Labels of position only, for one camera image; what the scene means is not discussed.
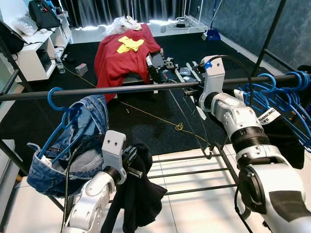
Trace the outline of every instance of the black garment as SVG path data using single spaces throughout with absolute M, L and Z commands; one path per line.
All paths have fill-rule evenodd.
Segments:
M 305 161 L 305 148 L 282 116 L 262 126 L 271 145 L 276 146 L 287 161 L 297 169 L 302 169 Z
M 125 233 L 133 233 L 137 227 L 153 222 L 162 209 L 161 199 L 167 190 L 151 183 L 147 178 L 147 173 L 152 166 L 149 148 L 143 143 L 133 146 L 138 150 L 136 159 L 130 167 L 141 171 L 142 178 L 128 175 L 125 183 L 117 187 L 117 193 L 109 208 L 101 233 L 112 232 L 121 208 L 124 209 L 123 231 Z

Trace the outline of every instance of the small box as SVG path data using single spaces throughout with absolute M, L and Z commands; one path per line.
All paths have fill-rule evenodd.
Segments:
M 80 76 L 83 76 L 86 72 L 88 72 L 87 65 L 85 63 L 78 65 L 75 69 L 76 73 Z

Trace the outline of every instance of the bottle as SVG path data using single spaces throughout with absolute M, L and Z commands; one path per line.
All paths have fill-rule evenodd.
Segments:
M 65 71 L 63 62 L 57 54 L 55 54 L 55 62 L 56 62 L 56 66 L 58 68 L 59 73 L 61 74 L 65 73 L 66 71 Z

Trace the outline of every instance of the gray wall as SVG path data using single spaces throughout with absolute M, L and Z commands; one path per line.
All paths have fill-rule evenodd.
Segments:
M 279 2 L 279 0 L 224 0 L 213 26 L 229 39 L 259 55 Z M 201 0 L 191 1 L 191 15 L 196 14 L 197 6 L 200 4 Z M 204 0 L 202 21 L 207 25 L 212 18 L 213 5 L 214 0 Z M 311 64 L 310 0 L 287 0 L 269 50 L 293 67 Z M 269 57 L 265 56 L 264 59 L 282 68 Z

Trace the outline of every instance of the sticker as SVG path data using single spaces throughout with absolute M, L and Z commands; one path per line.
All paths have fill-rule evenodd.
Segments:
M 240 91 L 240 90 L 237 90 L 237 89 L 234 89 L 233 90 L 233 93 L 234 93 L 234 96 L 236 98 L 238 98 L 239 100 L 243 101 L 244 102 L 244 96 L 243 96 L 243 91 Z
M 260 117 L 258 117 L 258 120 L 261 125 L 269 124 L 270 122 L 277 119 L 281 114 L 275 110 L 274 108 L 270 108 L 268 111 L 266 111 L 264 114 L 262 114 Z

